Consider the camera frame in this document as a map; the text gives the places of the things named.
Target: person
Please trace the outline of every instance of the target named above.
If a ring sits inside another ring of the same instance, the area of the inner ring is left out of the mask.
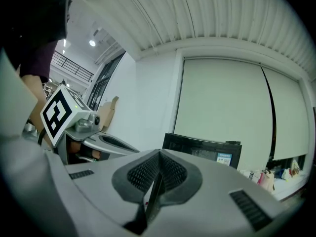
[[[30,120],[38,131],[42,131],[44,126],[40,118],[40,112],[46,104],[42,83],[48,82],[49,80],[50,63],[59,40],[58,37],[56,37],[59,36],[59,29],[51,29],[51,25],[54,26],[55,22],[53,20],[57,21],[58,16],[65,21],[65,15],[62,15],[65,12],[59,10],[61,15],[48,15],[48,21],[42,22],[43,25],[39,26],[37,29],[37,25],[32,25],[32,19],[36,21],[36,17],[39,16],[45,18],[45,14],[49,14],[49,11],[54,9],[51,8],[52,5],[49,4],[47,0],[16,1],[18,1],[18,4],[16,4],[14,8],[9,8],[4,12],[6,24],[1,27],[1,32],[5,33],[2,35],[1,42],[14,68],[19,68],[19,75],[22,81],[38,100],[30,115]],[[31,27],[28,27],[27,24],[23,24],[25,21],[31,22],[29,24]],[[49,31],[55,33],[55,40],[43,43],[46,40],[49,40],[49,38],[46,37],[47,32]],[[26,35],[30,33],[29,36],[33,34],[34,37],[24,38],[23,34],[20,35],[20,32],[24,32]],[[45,136],[44,139],[51,146],[49,137]]]

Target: box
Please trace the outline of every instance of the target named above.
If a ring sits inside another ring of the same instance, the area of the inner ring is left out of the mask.
[[[65,129],[80,119],[88,119],[92,110],[71,89],[60,85],[40,113],[41,120],[55,147]]]
[[[98,114],[100,115],[100,130],[103,132],[105,132],[110,126],[118,99],[119,97],[116,96],[113,98],[112,102],[106,102],[99,107]]]

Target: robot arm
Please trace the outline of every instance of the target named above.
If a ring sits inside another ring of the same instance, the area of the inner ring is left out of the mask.
[[[259,237],[274,234],[284,219],[283,205],[235,169],[181,152],[64,166],[22,139],[0,150],[13,197],[51,236]],[[147,215],[142,198],[158,175],[164,192],[152,192],[155,209]]]
[[[81,143],[77,158],[84,161],[93,161],[92,150],[100,152],[100,160],[138,152],[119,138],[99,131],[100,116],[64,85],[57,88],[40,116],[53,147],[64,164],[71,163],[67,152],[71,141]]]

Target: window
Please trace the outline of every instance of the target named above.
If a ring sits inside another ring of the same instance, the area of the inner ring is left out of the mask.
[[[307,110],[298,82],[263,68],[271,89],[276,114],[276,145],[273,160],[294,158],[308,153]]]
[[[208,141],[241,141],[238,169],[264,169],[271,150],[272,118],[259,66],[185,60],[174,133]]]
[[[121,58],[124,54],[121,54],[117,58],[115,58],[113,61],[106,64],[101,72],[101,74],[98,77],[97,82],[93,86],[91,95],[88,100],[88,106],[91,110],[97,111],[100,105],[100,101],[102,98],[102,95],[105,91],[105,88],[108,85],[108,82],[117,66]]]

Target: white countertop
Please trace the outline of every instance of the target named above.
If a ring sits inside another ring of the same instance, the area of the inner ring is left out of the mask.
[[[272,192],[272,195],[277,200],[290,196],[307,183],[308,176],[304,171],[300,171],[299,175],[290,178],[288,181],[275,178],[275,191]]]

